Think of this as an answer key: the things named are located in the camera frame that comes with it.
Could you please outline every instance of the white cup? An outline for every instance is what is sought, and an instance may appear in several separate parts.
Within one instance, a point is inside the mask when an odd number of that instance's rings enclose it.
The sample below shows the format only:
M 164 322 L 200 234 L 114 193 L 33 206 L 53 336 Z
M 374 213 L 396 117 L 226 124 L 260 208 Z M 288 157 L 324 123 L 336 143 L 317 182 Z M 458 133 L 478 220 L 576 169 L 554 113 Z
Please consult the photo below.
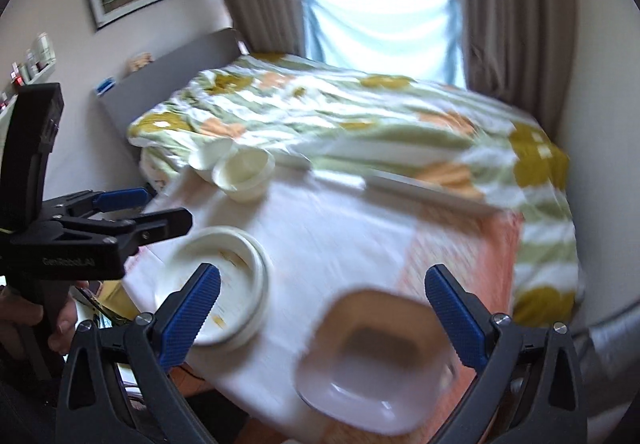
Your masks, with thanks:
M 269 189 L 275 160 L 262 148 L 240 147 L 213 170 L 213 182 L 236 202 L 258 200 Z
M 213 183 L 213 169 L 224 157 L 236 153 L 238 145 L 231 137 L 218 137 L 212 142 L 192 151 L 189 166 L 207 182 Z

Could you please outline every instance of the blue curtain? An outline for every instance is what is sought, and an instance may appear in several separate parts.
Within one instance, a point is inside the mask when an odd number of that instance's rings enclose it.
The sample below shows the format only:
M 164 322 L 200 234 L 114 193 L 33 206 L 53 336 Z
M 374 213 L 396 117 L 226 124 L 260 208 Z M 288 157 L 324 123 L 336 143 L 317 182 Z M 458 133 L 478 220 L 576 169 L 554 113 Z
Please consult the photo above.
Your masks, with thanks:
M 464 87 L 456 0 L 303 0 L 306 55 Z

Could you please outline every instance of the white square dish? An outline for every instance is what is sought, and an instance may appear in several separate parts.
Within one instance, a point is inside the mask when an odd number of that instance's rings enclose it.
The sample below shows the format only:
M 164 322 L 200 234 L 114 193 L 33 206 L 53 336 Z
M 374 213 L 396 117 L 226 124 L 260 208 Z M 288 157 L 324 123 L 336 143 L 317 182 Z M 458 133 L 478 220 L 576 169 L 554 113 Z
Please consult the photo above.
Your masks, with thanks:
M 298 362 L 312 408 L 384 435 L 419 427 L 454 378 L 454 350 L 426 303 L 363 290 L 338 299 Z

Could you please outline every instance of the green and yellow bedding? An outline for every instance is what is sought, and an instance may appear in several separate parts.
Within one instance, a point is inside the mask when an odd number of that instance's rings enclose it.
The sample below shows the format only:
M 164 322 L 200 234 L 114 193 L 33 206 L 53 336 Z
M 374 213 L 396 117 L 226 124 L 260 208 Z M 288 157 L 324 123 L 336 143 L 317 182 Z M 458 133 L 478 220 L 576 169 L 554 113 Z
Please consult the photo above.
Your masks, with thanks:
M 217 135 L 302 153 L 318 169 L 381 169 L 520 211 L 514 317 L 532 326 L 569 318 L 578 260 L 568 158 L 529 114 L 450 86 L 270 54 L 200 72 L 129 128 L 158 189 Z

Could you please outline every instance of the white bowl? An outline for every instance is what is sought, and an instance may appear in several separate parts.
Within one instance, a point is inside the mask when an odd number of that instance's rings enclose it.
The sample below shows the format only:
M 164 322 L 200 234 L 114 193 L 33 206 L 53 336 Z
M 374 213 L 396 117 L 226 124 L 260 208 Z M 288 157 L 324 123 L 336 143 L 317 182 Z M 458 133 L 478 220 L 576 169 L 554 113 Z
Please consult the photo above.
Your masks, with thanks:
M 236 202 L 262 197 L 275 171 L 273 156 L 261 148 L 240 147 L 213 170 L 213 182 Z
M 179 291 L 203 262 L 218 268 L 222 286 L 194 345 L 220 344 L 235 337 L 254 318 L 264 296 L 266 273 L 254 246 L 233 228 L 207 228 L 166 262 L 155 291 L 156 309 L 169 294 Z
M 213 182 L 213 169 L 224 157 L 233 155 L 237 150 L 236 142 L 231 137 L 218 137 L 189 156 L 189 166 L 207 182 Z
M 312 408 L 384 435 L 409 433 L 454 377 L 454 351 L 433 309 L 364 290 L 338 299 L 298 362 L 296 389 Z

